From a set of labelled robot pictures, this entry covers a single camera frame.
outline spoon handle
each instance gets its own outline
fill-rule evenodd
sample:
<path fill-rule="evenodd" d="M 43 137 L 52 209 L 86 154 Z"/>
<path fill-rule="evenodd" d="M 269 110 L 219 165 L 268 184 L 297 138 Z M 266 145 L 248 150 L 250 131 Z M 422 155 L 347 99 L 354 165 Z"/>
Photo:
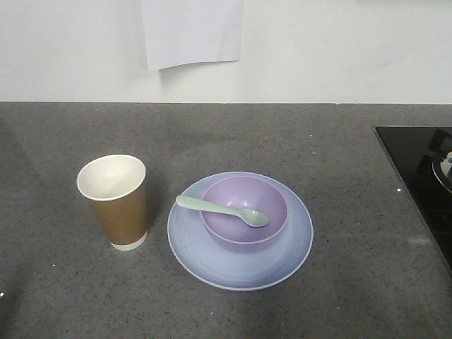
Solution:
<path fill-rule="evenodd" d="M 202 199 L 193 198 L 191 196 L 177 196 L 177 205 L 188 208 L 190 210 L 203 210 L 205 212 L 216 212 L 230 215 L 237 215 L 235 208 L 218 205 Z"/>

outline bowl rim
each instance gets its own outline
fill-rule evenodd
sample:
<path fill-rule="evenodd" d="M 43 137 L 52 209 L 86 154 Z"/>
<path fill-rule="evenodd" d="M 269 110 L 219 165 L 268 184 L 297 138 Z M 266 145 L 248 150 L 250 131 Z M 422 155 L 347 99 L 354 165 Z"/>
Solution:
<path fill-rule="evenodd" d="M 275 190 L 278 192 L 278 194 L 280 195 L 280 197 L 281 197 L 282 200 L 284 201 L 284 206 L 285 206 L 285 218 L 284 218 L 284 221 L 282 222 L 281 227 L 280 227 L 275 233 L 273 233 L 272 235 L 270 235 L 270 236 L 268 236 L 268 237 L 266 237 L 266 238 L 264 238 L 264 239 L 254 240 L 254 241 L 252 241 L 252 242 L 240 242 L 240 241 L 237 241 L 237 240 L 231 240 L 231 239 L 228 239 L 228 238 L 226 238 L 226 237 L 223 237 L 223 236 L 219 235 L 217 232 L 215 232 L 214 230 L 212 230 L 212 228 L 210 228 L 210 226 L 208 225 L 208 223 L 207 223 L 206 220 L 204 219 L 203 212 L 202 212 L 202 211 L 199 211 L 199 214 L 201 215 L 201 219 L 202 219 L 203 224 L 204 224 L 204 226 L 206 227 L 206 229 L 207 229 L 210 233 L 212 233 L 213 235 L 215 235 L 218 239 L 221 239 L 221 240 L 223 240 L 223 241 L 225 241 L 225 242 L 227 242 L 227 243 L 230 243 L 230 244 L 239 244 L 239 245 L 261 244 L 261 243 L 267 242 L 268 240 L 270 240 L 270 239 L 276 237 L 278 234 L 280 234 L 280 233 L 282 232 L 282 230 L 285 228 L 285 226 L 286 226 L 286 224 L 287 224 L 287 219 L 289 218 L 289 210 L 288 210 L 288 207 L 287 207 L 287 201 L 286 201 L 286 198 L 285 198 L 284 195 L 280 192 L 280 190 L 279 190 L 275 185 L 273 185 L 273 183 L 267 182 L 266 180 L 263 180 L 262 178 L 251 177 L 251 176 L 243 175 L 243 174 L 242 174 L 242 175 L 237 175 L 237 176 L 234 176 L 234 177 L 229 177 L 229 178 L 224 178 L 224 179 L 218 180 L 217 182 L 211 184 L 211 185 L 204 191 L 202 199 L 205 200 L 204 197 L 205 197 L 206 194 L 209 192 L 209 190 L 210 190 L 212 187 L 214 187 L 215 185 L 217 185 L 218 183 L 223 182 L 223 181 L 226 181 L 226 180 L 236 179 L 236 178 L 247 178 L 247 179 L 252 179 L 252 180 L 259 180 L 260 182 L 263 182 L 265 185 L 271 186 L 273 189 L 275 189 Z"/>

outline plate rim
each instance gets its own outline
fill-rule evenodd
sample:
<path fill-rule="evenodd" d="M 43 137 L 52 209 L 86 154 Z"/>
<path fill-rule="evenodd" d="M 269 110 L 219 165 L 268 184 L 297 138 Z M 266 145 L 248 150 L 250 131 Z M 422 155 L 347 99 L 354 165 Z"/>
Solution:
<path fill-rule="evenodd" d="M 279 182 L 279 181 L 276 180 L 276 179 L 267 177 L 266 175 L 259 174 L 259 173 L 254 173 L 254 172 L 231 171 L 231 172 L 220 172 L 220 173 L 215 173 L 215 174 L 212 174 L 212 175 L 209 175 L 209 176 L 207 176 L 207 177 L 204 177 L 204 178 L 201 178 L 201 179 L 197 180 L 196 182 L 194 182 L 193 184 L 191 184 L 190 186 L 188 186 L 185 190 L 183 190 L 182 194 L 185 193 L 186 191 L 188 191 L 192 186 L 196 185 L 196 184 L 199 183 L 200 181 L 202 181 L 202 180 L 204 180 L 204 179 L 209 179 L 209 178 L 211 178 L 211 177 L 215 177 L 215 176 L 218 176 L 218 175 L 222 175 L 222 174 L 241 174 L 241 175 L 243 175 L 243 174 L 245 174 L 245 175 L 251 174 L 252 176 L 255 175 L 255 176 L 258 176 L 258 177 L 262 177 L 262 178 L 264 178 L 264 179 L 269 179 L 269 180 L 271 180 L 272 182 L 276 182 L 276 183 L 278 183 L 278 184 L 284 186 L 284 187 L 285 187 L 285 188 L 286 188 L 286 189 L 287 189 L 287 190 L 288 190 L 288 191 L 289 191 L 289 192 L 290 192 L 290 193 L 298 200 L 298 202 L 299 202 L 299 204 L 301 205 L 301 207 L 303 207 L 303 209 L 306 211 L 307 217 L 308 217 L 308 219 L 309 219 L 310 234 L 311 234 L 310 240 L 309 240 L 309 245 L 308 245 L 307 251 L 306 251 L 306 253 L 305 253 L 303 259 L 302 259 L 302 260 L 297 264 L 297 266 L 294 267 L 288 274 L 284 275 L 283 277 L 281 277 L 280 279 L 278 279 L 278 280 L 276 280 L 276 281 L 274 281 L 274 282 L 270 282 L 270 283 L 265 284 L 265 285 L 259 285 L 259 286 L 255 286 L 255 287 L 230 287 L 230 286 L 224 286 L 224 285 L 218 284 L 218 283 L 216 283 L 216 282 L 209 281 L 209 280 L 207 280 L 207 279 L 205 279 L 205 278 L 199 276 L 198 274 L 195 274 L 193 271 L 191 271 L 191 270 L 190 270 L 190 269 L 182 262 L 182 260 L 178 257 L 178 255 L 177 255 L 176 251 L 174 250 L 174 247 L 173 247 L 173 245 L 172 245 L 172 243 L 171 243 L 171 237 L 170 237 L 170 219 L 171 219 L 171 215 L 172 215 L 172 213 L 173 213 L 173 210 L 174 210 L 174 208 L 176 207 L 176 203 L 173 203 L 173 205 L 172 205 L 172 207 L 171 207 L 171 210 L 170 210 L 170 212 L 169 212 L 169 215 L 168 215 L 168 221 L 167 221 L 167 238 L 168 238 L 169 247 L 171 248 L 171 251 L 172 251 L 173 255 L 176 257 L 176 260 L 178 260 L 178 262 L 182 265 L 182 267 L 185 268 L 185 270 L 186 270 L 187 272 L 189 272 L 192 276 L 194 276 L 194 277 L 197 278 L 198 280 L 202 281 L 203 283 L 206 283 L 206 284 L 208 284 L 208 285 L 210 285 L 210 286 L 213 286 L 213 287 L 220 288 L 220 289 L 222 289 L 222 290 L 229 290 L 229 291 L 235 291 L 235 292 L 251 292 L 251 291 L 257 291 L 257 290 L 264 290 L 264 289 L 266 289 L 266 288 L 269 288 L 269 287 L 278 285 L 278 284 L 281 283 L 282 281 L 284 281 L 284 280 L 290 278 L 292 275 L 294 275 L 294 274 L 300 269 L 300 267 L 302 267 L 303 263 L 307 260 L 309 254 L 311 253 L 312 244 L 313 244 L 313 242 L 314 242 L 314 226 L 313 226 L 313 223 L 312 223 L 311 215 L 310 215 L 310 213 L 309 213 L 307 207 L 305 206 L 305 204 L 303 203 L 303 201 L 300 199 L 300 197 L 299 197 L 293 190 L 291 190 L 289 187 L 287 187 L 287 186 L 284 185 L 283 183 Z"/>

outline black stovetop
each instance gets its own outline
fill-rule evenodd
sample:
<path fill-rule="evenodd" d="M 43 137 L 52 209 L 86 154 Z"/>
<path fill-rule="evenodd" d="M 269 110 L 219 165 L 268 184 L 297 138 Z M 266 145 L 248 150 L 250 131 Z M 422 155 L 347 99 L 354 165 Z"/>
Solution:
<path fill-rule="evenodd" d="M 432 169 L 440 153 L 452 150 L 452 127 L 381 126 L 376 131 L 452 268 L 452 193 Z"/>

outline cup rim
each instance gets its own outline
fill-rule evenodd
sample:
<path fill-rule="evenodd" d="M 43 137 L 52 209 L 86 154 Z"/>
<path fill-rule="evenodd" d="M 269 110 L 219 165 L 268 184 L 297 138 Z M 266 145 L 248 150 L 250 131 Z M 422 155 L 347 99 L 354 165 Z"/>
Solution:
<path fill-rule="evenodd" d="M 129 189 L 127 192 L 125 192 L 123 194 L 119 194 L 118 196 L 113 196 L 113 197 L 109 197 L 109 198 L 95 198 L 94 196 L 90 196 L 89 194 L 86 194 L 85 192 L 83 192 L 83 190 L 81 188 L 81 183 L 80 183 L 81 175 L 84 173 L 84 171 L 86 171 L 86 169 L 89 166 L 93 165 L 96 162 L 104 160 L 106 158 L 109 158 L 109 157 L 128 157 L 130 159 L 135 160 L 138 164 L 141 165 L 141 168 L 143 169 L 143 175 L 142 175 L 140 181 L 137 183 L 137 185 L 135 185 L 132 189 Z M 105 155 L 103 157 L 98 157 L 97 159 L 94 159 L 94 160 L 90 161 L 88 164 L 86 164 L 85 166 L 83 166 L 82 169 L 78 172 L 76 183 L 77 183 L 78 191 L 84 197 L 86 197 L 86 198 L 88 198 L 90 200 L 93 200 L 93 201 L 113 201 L 113 200 L 117 200 L 117 199 L 123 198 L 125 196 L 128 196 L 130 193 L 133 193 L 144 182 L 145 177 L 146 177 L 146 166 L 144 165 L 143 161 L 141 161 L 137 157 L 134 157 L 132 155 L 127 155 L 127 154 L 110 154 L 110 155 Z"/>

